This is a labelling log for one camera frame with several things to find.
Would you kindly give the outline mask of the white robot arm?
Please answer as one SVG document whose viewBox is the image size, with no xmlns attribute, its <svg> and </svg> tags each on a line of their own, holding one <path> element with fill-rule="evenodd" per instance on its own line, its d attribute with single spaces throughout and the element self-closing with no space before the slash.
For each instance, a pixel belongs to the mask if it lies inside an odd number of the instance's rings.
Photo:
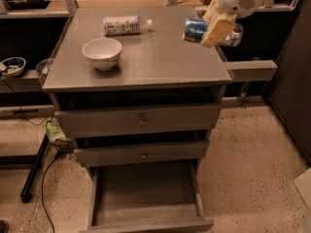
<svg viewBox="0 0 311 233">
<path fill-rule="evenodd" d="M 235 28 L 238 18 L 251 16 L 257 8 L 268 0 L 212 0 L 203 19 L 207 22 L 207 31 L 200 44 L 212 48 L 224 40 Z"/>
</svg>

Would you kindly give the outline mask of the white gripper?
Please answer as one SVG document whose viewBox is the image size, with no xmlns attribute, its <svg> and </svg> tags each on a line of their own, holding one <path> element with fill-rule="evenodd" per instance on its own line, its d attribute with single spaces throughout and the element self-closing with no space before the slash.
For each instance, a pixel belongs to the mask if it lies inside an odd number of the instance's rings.
<svg viewBox="0 0 311 233">
<path fill-rule="evenodd" d="M 259 7 L 272 5 L 273 0 L 211 0 L 203 16 L 208 27 L 200 44 L 207 48 L 214 47 L 235 28 L 236 16 L 249 17 Z"/>
</svg>

